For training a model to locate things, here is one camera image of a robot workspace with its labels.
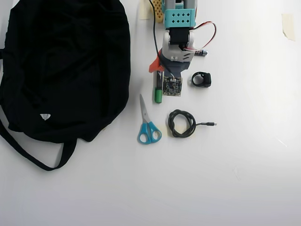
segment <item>gray plastic part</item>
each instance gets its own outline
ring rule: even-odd
[[[196,0],[183,0],[184,8],[194,8],[196,9]],[[165,0],[165,10],[175,9],[175,0]]]
[[[184,0],[184,8],[197,9],[196,0]]]
[[[181,77],[181,72],[185,71],[189,68],[190,62],[176,62],[176,61],[170,61],[164,56],[162,56],[163,61],[165,65],[171,70],[173,73],[174,77],[180,78]],[[172,75],[169,73],[168,70],[164,70],[164,77],[172,77]]]

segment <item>black wire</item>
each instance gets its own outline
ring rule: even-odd
[[[189,123],[189,128],[183,132],[179,133],[174,129],[174,118],[177,115],[183,115],[188,123]],[[194,131],[196,130],[196,127],[199,125],[204,125],[204,126],[216,126],[216,123],[214,122],[202,122],[197,124],[196,120],[194,119],[193,115],[190,114],[189,112],[186,111],[181,111],[181,110],[174,110],[173,112],[170,113],[169,118],[168,118],[168,126],[173,134],[174,137],[179,137],[179,138],[187,138],[190,137]]]
[[[166,68],[166,70],[168,70],[168,72],[173,75],[173,73],[171,72],[171,70],[169,69],[169,67],[165,64],[164,60],[161,58],[160,54],[159,54],[159,51],[158,51],[158,46],[157,46],[157,38],[156,38],[156,10],[155,10],[155,7],[154,7],[154,4],[151,2],[151,0],[149,0],[151,6],[152,6],[152,9],[154,11],[154,26],[153,26],[153,33],[154,33],[154,40],[155,40],[155,46],[156,46],[156,52],[157,52],[157,55],[158,55],[158,58],[161,62],[161,64]]]

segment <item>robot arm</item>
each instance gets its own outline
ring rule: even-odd
[[[166,31],[160,59],[157,57],[150,66],[151,73],[157,72],[157,103],[161,103],[162,95],[181,95],[181,72],[189,68],[196,52],[194,33],[191,31],[196,25],[196,9],[197,0],[162,0]]]

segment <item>black backpack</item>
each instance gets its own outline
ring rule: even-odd
[[[125,108],[130,34],[119,0],[20,0],[11,10],[0,104],[9,129],[64,143],[51,168],[28,154],[0,121],[1,136],[44,170],[65,165],[77,139],[92,141]]]

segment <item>white table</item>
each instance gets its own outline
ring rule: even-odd
[[[152,102],[148,73],[156,57],[152,20],[138,19],[138,0],[122,2],[132,40],[126,109],[95,141],[79,141],[70,162],[50,173],[0,139],[0,225],[299,226],[301,2],[200,0],[197,23],[216,22],[216,39],[208,56],[195,57],[183,73],[182,96],[164,97],[161,105]],[[287,12],[294,14],[296,42],[282,34]],[[198,31],[197,43],[211,31]],[[157,38],[161,46],[161,25]],[[211,73],[212,87],[188,84],[197,71]],[[154,145],[136,140],[140,93],[163,132]],[[218,126],[198,127],[188,139],[170,137],[166,120],[175,109]],[[176,124],[186,125],[181,118]],[[12,134],[54,166],[60,145]]]

